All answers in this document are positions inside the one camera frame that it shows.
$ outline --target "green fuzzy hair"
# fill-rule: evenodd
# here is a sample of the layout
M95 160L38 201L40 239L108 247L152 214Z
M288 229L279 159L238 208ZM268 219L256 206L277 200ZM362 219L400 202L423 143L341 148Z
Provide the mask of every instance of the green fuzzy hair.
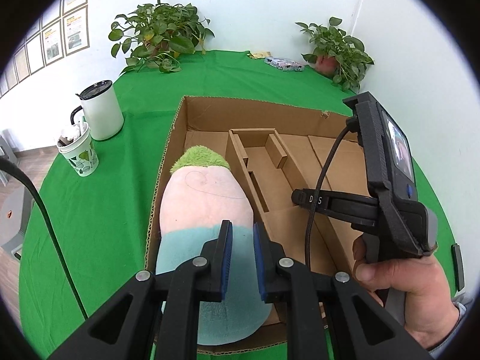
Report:
M192 146L170 169L170 173L179 170L182 167L197 166L197 167L225 167L230 170L230 165L218 153L210 150L205 146Z

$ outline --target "black mug lid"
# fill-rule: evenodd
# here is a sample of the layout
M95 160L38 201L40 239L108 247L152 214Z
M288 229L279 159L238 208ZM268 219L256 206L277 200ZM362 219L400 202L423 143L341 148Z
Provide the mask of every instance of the black mug lid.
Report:
M81 100L89 100L98 95L101 95L103 92L106 92L113 85L112 81L106 79L104 81L97 82L96 84L90 85L87 89L84 89L80 93Z

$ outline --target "blue plush fabric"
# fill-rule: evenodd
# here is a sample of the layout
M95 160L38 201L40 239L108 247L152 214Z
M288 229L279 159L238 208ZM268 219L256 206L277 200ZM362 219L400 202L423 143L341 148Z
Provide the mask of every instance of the blue plush fabric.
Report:
M203 244L218 237L215 228L193 228L162 236L157 257L157 274L173 271L181 263L198 256ZM200 303L198 344L221 345L254 333L272 309L258 293L252 229L233 227L229 286L221 303Z

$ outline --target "human hand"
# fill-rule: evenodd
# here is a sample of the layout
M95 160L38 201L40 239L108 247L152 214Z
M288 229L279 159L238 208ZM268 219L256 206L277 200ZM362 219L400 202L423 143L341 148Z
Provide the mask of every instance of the human hand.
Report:
M367 264L365 252L363 239L358 237L353 243L353 272L359 283L379 303L373 291L392 287L406 292L405 330L424 348L442 342L457 324L459 311L435 256Z

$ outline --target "potted plant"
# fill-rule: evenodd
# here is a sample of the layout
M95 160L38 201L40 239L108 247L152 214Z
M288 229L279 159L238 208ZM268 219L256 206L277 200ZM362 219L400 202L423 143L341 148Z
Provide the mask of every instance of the potted plant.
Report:
M157 0L155 5L138 5L129 15L117 15L115 19L123 19L125 23L111 24L109 39L118 42L112 46L112 57L117 57L120 48L123 54L131 51L120 74L139 71L143 66L157 68L162 73L180 71L178 56L193 54L198 44L205 54L205 38L215 35L203 25L210 20L199 21L197 12L192 4L170 5Z
M311 54L302 54L303 59L315 64L314 69L322 75L331 78L334 85L341 85L342 90L359 92L360 81L365 77L367 65L374 61L365 52L360 39L347 35L337 28L342 19L331 17L329 27L310 23L296 23L301 32L310 36L310 43L315 45Z

